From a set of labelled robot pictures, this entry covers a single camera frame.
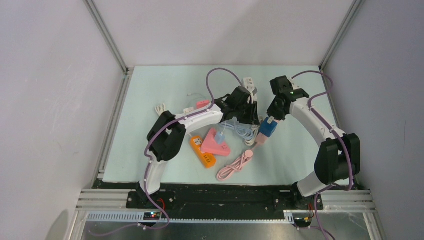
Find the blue cube socket adapter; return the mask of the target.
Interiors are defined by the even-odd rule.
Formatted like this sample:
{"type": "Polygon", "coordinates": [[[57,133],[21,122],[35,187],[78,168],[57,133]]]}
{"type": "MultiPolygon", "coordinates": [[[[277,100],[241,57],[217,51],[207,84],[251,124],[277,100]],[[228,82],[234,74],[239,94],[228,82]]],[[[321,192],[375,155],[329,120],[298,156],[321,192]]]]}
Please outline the blue cube socket adapter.
{"type": "Polygon", "coordinates": [[[264,121],[261,123],[259,127],[259,133],[266,136],[267,138],[270,138],[272,134],[275,132],[277,126],[278,126],[278,122],[274,120],[271,123],[264,121]]]}

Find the pink square plug adapter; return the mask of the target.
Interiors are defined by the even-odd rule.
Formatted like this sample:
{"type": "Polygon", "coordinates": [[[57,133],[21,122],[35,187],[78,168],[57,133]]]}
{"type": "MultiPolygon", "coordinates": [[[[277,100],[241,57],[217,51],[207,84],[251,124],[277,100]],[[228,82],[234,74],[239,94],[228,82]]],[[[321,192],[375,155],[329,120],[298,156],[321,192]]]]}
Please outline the pink square plug adapter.
{"type": "Polygon", "coordinates": [[[209,104],[210,103],[210,101],[209,100],[200,100],[200,101],[198,101],[196,104],[195,104],[195,108],[196,109],[201,109],[201,108],[204,108],[207,104],[209,104]]]}

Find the pink triangular power strip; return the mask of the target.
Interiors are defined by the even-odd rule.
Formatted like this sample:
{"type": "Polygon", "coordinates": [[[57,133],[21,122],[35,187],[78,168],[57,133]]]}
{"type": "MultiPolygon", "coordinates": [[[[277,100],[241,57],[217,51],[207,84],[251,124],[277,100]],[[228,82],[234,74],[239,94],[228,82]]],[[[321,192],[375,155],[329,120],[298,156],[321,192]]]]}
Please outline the pink triangular power strip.
{"type": "Polygon", "coordinates": [[[224,140],[222,140],[220,143],[217,143],[215,140],[216,135],[216,129],[213,127],[210,128],[206,134],[205,139],[203,140],[203,143],[201,144],[200,150],[203,153],[228,157],[231,153],[230,147],[224,140]]]}

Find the pink power strip with cable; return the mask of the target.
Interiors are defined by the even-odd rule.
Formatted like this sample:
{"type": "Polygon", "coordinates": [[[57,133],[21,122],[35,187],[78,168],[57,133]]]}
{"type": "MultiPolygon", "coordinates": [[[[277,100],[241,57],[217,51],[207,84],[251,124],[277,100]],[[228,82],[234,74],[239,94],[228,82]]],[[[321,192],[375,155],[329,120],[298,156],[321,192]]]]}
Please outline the pink power strip with cable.
{"type": "Polygon", "coordinates": [[[263,133],[259,133],[252,145],[252,148],[245,150],[234,162],[220,169],[215,178],[218,181],[223,182],[228,180],[233,174],[240,172],[244,166],[253,159],[255,149],[262,146],[268,139],[268,136],[263,133]]]}

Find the white square plug adapter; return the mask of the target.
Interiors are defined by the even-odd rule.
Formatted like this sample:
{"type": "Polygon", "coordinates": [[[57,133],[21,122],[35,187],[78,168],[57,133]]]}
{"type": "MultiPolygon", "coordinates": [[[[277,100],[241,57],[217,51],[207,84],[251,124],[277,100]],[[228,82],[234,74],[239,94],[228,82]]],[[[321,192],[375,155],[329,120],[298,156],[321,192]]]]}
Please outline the white square plug adapter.
{"type": "Polygon", "coordinates": [[[269,117],[267,118],[267,121],[266,121],[266,122],[267,122],[268,124],[271,124],[271,123],[274,121],[274,119],[275,119],[275,118],[274,118],[273,116],[269,116],[269,117]]]}

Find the white power strip with cable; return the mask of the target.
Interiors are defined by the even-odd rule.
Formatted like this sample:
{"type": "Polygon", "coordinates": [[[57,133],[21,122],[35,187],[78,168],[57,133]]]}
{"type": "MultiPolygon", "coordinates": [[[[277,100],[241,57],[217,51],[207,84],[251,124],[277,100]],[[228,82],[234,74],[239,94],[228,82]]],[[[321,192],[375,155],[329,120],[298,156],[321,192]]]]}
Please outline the white power strip with cable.
{"type": "MultiPolygon", "coordinates": [[[[255,87],[253,79],[251,77],[245,77],[243,79],[243,86],[244,86],[245,89],[247,89],[249,91],[249,94],[250,94],[250,96],[248,97],[247,103],[251,104],[251,105],[253,103],[257,103],[258,90],[255,87]]],[[[264,118],[261,115],[258,115],[258,120],[259,120],[259,123],[252,125],[248,129],[247,135],[244,138],[244,144],[248,147],[255,145],[256,138],[259,134],[260,124],[264,121],[264,118]]]]}

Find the white cube socket adapter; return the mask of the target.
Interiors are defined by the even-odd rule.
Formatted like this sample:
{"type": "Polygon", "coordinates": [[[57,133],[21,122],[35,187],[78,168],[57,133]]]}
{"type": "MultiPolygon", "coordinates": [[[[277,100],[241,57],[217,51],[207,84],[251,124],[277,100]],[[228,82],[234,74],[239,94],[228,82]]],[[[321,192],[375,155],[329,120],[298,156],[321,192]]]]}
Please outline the white cube socket adapter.
{"type": "Polygon", "coordinates": [[[185,109],[183,110],[183,113],[184,113],[184,114],[188,114],[188,113],[193,112],[194,110],[195,110],[195,108],[194,108],[194,107],[188,107],[188,108],[185,108],[185,109]]]}

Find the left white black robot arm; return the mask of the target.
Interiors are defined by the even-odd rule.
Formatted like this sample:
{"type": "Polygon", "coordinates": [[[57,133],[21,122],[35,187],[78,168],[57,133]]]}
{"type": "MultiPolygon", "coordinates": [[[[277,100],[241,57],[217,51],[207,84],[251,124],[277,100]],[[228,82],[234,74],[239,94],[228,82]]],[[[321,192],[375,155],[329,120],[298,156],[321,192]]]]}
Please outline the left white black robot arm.
{"type": "Polygon", "coordinates": [[[138,201],[145,208],[157,204],[161,180],[168,161],[175,158],[187,134],[232,119],[245,125],[259,125],[256,87],[238,86],[231,94],[214,99],[211,104],[189,113],[163,112],[147,135],[144,155],[148,165],[139,185],[138,201]]]}

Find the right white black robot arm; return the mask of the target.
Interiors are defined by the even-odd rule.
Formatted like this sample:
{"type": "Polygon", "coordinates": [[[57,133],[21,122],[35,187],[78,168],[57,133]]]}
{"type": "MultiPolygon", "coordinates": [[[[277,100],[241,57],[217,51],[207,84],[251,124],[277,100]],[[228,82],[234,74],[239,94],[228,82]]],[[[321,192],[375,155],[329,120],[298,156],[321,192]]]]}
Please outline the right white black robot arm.
{"type": "Polygon", "coordinates": [[[303,209],[311,196],[337,186],[341,180],[348,180],[345,190],[351,190],[354,176],[360,172],[359,137],[329,123],[313,106],[312,97],[287,76],[272,79],[270,87],[274,99],[266,112],[268,117],[277,121],[284,121],[287,115],[294,117],[319,147],[313,172],[294,184],[291,204],[303,209]]]}

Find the aluminium frame rail front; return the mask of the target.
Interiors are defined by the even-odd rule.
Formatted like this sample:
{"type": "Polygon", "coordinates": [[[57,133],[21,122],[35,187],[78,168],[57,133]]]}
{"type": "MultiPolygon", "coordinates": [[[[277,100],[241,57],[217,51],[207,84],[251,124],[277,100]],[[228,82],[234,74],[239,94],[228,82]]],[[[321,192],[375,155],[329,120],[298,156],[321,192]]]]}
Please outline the aluminium frame rail front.
{"type": "MultiPolygon", "coordinates": [[[[131,191],[125,189],[83,189],[76,209],[79,211],[135,212],[126,207],[131,191]]],[[[321,195],[319,213],[376,213],[377,207],[369,190],[327,190],[321,195]]]]}

